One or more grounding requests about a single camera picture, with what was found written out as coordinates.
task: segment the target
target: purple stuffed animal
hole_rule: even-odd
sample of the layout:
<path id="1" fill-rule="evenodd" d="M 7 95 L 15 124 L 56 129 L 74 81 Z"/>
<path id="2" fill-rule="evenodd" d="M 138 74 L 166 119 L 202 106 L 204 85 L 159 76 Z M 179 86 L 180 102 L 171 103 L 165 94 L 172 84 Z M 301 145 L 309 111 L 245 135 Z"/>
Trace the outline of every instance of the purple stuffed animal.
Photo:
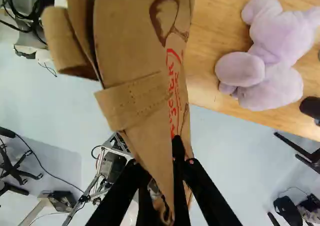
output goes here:
<path id="1" fill-rule="evenodd" d="M 320 7 L 283 12 L 278 0 L 251 0 L 242 11 L 254 44 L 247 53 L 220 58 L 219 90 L 252 111 L 285 106 L 303 96 L 303 80 L 292 66 L 313 46 Z"/>

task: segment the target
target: metal stand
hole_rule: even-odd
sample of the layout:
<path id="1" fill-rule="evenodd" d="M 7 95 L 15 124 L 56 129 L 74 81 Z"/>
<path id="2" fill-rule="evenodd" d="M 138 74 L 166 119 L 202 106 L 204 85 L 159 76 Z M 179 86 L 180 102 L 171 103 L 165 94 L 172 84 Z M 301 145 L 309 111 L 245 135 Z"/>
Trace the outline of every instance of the metal stand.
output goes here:
<path id="1" fill-rule="evenodd" d="M 87 203 L 89 201 L 95 202 L 95 199 L 104 196 L 108 192 L 109 189 L 99 191 L 98 187 L 97 187 L 98 180 L 102 176 L 101 166 L 102 166 L 102 161 L 104 159 L 105 153 L 106 153 L 106 149 L 104 147 L 101 147 L 101 152 L 100 152 L 100 157 L 98 160 L 96 175 L 94 176 L 92 182 L 89 184 L 88 188 L 84 191 L 83 195 L 79 198 L 78 202 L 73 207 L 72 211 L 69 213 L 66 220 L 63 222 L 62 226 L 67 226 L 70 223 L 70 221 L 74 217 L 75 213 L 80 209 L 80 207 L 82 206 L 83 203 Z"/>
<path id="2" fill-rule="evenodd" d="M 174 174 L 174 224 L 190 225 L 183 180 L 191 188 L 209 226 L 242 226 L 224 197 L 214 185 L 198 160 L 185 161 L 185 149 L 180 136 L 172 140 Z M 147 185 L 151 176 L 134 159 L 106 194 L 86 226 L 119 226 L 135 192 L 139 189 L 137 226 L 164 225 L 152 204 Z"/>

